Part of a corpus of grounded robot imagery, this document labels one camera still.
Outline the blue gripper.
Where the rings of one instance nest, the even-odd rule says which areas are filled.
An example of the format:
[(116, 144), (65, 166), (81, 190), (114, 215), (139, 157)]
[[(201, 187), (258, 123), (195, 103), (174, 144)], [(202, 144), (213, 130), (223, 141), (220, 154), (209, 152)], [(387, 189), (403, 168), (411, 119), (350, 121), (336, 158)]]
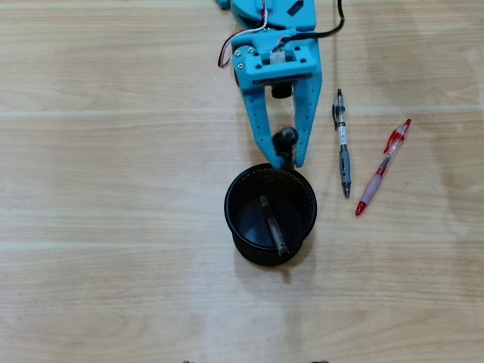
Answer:
[(296, 143), (296, 167), (303, 166), (315, 120), (321, 92), (319, 50), (314, 39), (293, 40), (283, 46), (278, 43), (288, 37), (287, 31), (267, 30), (246, 34), (235, 39), (234, 70), (239, 80), (248, 120), (257, 147), (275, 169), (281, 169), (276, 154), (265, 102), (265, 87), (242, 82), (279, 82), (299, 79), (293, 86)]

